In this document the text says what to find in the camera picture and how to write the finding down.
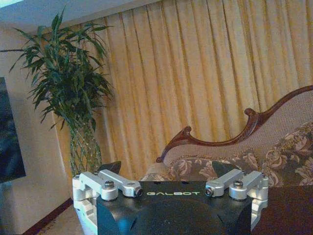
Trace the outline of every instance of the yellow curtain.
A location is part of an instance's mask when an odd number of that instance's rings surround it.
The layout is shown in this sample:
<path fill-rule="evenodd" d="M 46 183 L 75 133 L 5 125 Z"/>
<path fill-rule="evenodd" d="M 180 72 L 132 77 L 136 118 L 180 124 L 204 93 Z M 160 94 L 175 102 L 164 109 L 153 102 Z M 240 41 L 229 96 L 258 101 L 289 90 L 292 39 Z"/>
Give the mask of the yellow curtain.
<path fill-rule="evenodd" d="M 101 33 L 115 94 L 98 117 L 102 157 L 130 179 L 184 126 L 223 141 L 242 131 L 245 108 L 313 83 L 310 0 L 163 0 L 94 22 L 113 26 Z"/>

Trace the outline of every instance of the floor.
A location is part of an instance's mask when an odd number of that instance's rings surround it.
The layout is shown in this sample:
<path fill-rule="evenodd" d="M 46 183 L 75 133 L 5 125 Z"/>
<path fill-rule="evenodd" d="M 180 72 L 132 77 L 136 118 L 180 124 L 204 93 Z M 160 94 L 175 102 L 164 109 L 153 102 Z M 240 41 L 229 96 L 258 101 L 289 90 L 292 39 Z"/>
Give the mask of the floor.
<path fill-rule="evenodd" d="M 73 205 L 45 226 L 38 235 L 83 235 Z"/>

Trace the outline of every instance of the wooden baseboard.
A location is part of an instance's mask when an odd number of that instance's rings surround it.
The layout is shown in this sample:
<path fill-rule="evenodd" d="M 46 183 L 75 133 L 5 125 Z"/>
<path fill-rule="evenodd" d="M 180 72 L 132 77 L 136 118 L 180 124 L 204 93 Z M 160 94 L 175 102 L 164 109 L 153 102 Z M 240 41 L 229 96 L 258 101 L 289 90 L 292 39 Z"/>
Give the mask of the wooden baseboard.
<path fill-rule="evenodd" d="M 48 223 L 58 217 L 63 211 L 65 211 L 69 206 L 73 204 L 73 200 L 71 198 L 67 199 L 64 203 L 54 209 L 50 214 L 48 214 L 45 218 L 41 219 L 38 223 L 28 229 L 23 235 L 34 235 L 38 233 L 42 228 L 44 228 Z"/>

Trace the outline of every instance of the white wall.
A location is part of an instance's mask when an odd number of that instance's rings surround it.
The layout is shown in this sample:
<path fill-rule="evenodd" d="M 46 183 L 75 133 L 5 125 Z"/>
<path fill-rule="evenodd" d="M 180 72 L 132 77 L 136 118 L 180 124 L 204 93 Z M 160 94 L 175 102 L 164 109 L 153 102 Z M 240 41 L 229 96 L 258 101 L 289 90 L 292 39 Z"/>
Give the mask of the white wall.
<path fill-rule="evenodd" d="M 16 31 L 0 26 L 0 50 L 21 48 L 25 40 Z M 34 112 L 29 81 L 21 64 L 8 74 L 20 52 L 0 53 L 0 76 L 5 77 L 17 129 L 26 177 L 0 184 L 0 218 L 4 232 L 22 234 L 70 194 L 53 116 L 40 124 L 40 110 Z"/>

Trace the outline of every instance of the bamboo plant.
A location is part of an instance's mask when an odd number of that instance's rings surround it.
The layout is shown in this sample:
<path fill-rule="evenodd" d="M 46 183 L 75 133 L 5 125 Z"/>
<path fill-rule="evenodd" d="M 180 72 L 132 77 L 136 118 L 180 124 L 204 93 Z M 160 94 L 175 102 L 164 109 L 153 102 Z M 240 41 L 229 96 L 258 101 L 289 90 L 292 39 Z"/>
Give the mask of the bamboo plant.
<path fill-rule="evenodd" d="M 69 127 L 70 165 L 72 175 L 76 175 L 95 172 L 101 165 L 93 112 L 103 107 L 103 96 L 112 96 L 112 88 L 105 74 L 97 72 L 106 56 L 105 44 L 97 32 L 107 26 L 88 23 L 78 30 L 60 28 L 63 12 L 55 16 L 48 35 L 43 34 L 45 26 L 39 26 L 35 36 L 15 28 L 28 39 L 17 61 L 24 59 L 22 68 L 29 70 L 27 77 L 32 77 L 30 93 L 35 109 L 47 103 L 41 122 L 54 112 L 62 121 L 61 129 L 64 123 Z M 84 49 L 85 43 L 95 48 L 98 59 Z"/>

